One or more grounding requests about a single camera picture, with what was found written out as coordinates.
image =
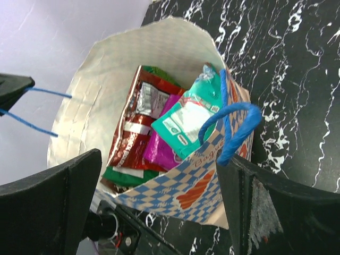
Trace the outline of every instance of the blue rope handle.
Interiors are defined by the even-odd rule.
[[[69,98],[71,99],[72,96],[69,95],[69,94],[65,94],[65,93],[59,93],[59,92],[54,92],[54,91],[51,91],[51,90],[47,90],[47,89],[40,89],[40,88],[26,88],[25,89],[26,91],[38,91],[38,92],[45,92],[45,93],[49,93],[49,94],[53,94],[53,95],[57,95],[57,96],[61,96],[61,97],[66,97],[66,98]],[[41,129],[35,125],[33,125],[32,123],[28,122],[28,121],[25,121],[24,119],[20,118],[19,116],[13,114],[13,113],[10,113],[4,109],[1,109],[0,108],[0,113],[2,113],[3,115],[7,115],[17,121],[19,121],[20,123],[34,129],[34,130],[37,130],[38,132],[41,132],[41,133],[44,133],[44,134],[47,134],[47,135],[50,135],[52,137],[58,137],[58,134],[52,132],[52,131],[48,131],[46,129]]]
[[[222,91],[224,88],[226,89],[226,79],[225,75],[222,75],[223,73],[225,73],[225,70],[221,71],[221,92],[223,96],[224,106],[228,97],[226,97],[226,93]],[[226,138],[226,141],[223,145],[222,153],[220,157],[216,160],[217,163],[221,166],[226,166],[229,163],[230,159],[233,157],[237,149],[242,145],[243,141],[260,124],[262,119],[260,108],[256,105],[252,105],[251,103],[234,103],[228,106],[224,106],[220,111],[218,111],[205,122],[198,133],[200,144],[203,145],[204,135],[211,125],[215,124],[219,119],[223,118],[225,124],[224,128],[230,128],[230,124],[226,122],[226,117],[229,116],[230,113],[239,110],[248,111],[248,114],[234,136],[231,137],[230,140],[227,140]]]

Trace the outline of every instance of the red snack package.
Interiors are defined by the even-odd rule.
[[[159,118],[170,94],[184,89],[155,76],[139,66],[133,78],[109,154],[109,166],[140,170],[165,170],[143,158],[150,140],[151,124]]]

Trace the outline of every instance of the snack package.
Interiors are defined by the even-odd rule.
[[[205,64],[190,90],[151,126],[180,158],[185,159],[200,147],[200,128],[221,107],[220,77],[210,64]],[[214,128],[215,125],[209,127],[204,140]]]
[[[163,71],[162,69],[160,69],[156,66],[143,65],[142,69],[144,71],[147,71],[148,73],[152,73],[153,75],[161,77],[163,80],[166,80],[166,81],[180,87],[180,85],[170,75],[168,75],[165,71]]]
[[[111,169],[111,171],[105,171],[103,178],[113,182],[114,184],[118,186],[136,187],[138,185],[141,185],[147,182],[150,179],[157,177],[159,174],[159,172],[152,171],[152,170],[145,170],[145,171],[138,170],[138,171],[142,173],[140,177],[114,171],[113,169]]]
[[[108,166],[164,171],[145,160],[143,153],[150,140],[151,124],[159,118],[170,94],[182,95],[184,92],[139,66],[114,134]]]
[[[170,110],[180,98],[181,96],[178,95],[170,95],[160,117]],[[182,162],[181,158],[159,136],[159,134],[157,134],[157,132],[152,133],[149,143],[144,151],[144,158],[166,170],[170,170]]]

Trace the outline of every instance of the purple package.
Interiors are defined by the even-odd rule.
[[[170,110],[180,98],[181,96],[178,95],[170,95],[159,117]],[[157,164],[165,170],[171,170],[182,162],[181,158],[155,131],[151,135],[143,156],[151,163]]]

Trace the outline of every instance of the paper bag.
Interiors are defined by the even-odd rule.
[[[95,43],[67,91],[81,100],[64,100],[54,122],[53,132],[59,137],[50,140],[49,167],[98,148],[103,156],[103,173],[137,67],[157,66],[189,89],[205,62],[218,71],[226,68],[209,33],[172,17]],[[250,100],[249,93],[229,73],[226,84],[228,104]],[[241,110],[229,116],[231,134],[245,115]],[[96,196],[138,210],[204,223],[222,202],[215,160],[223,143],[224,125],[218,121],[210,138],[175,169],[121,194],[112,194],[98,183]],[[240,155],[250,159],[251,145],[252,135],[239,148]]]

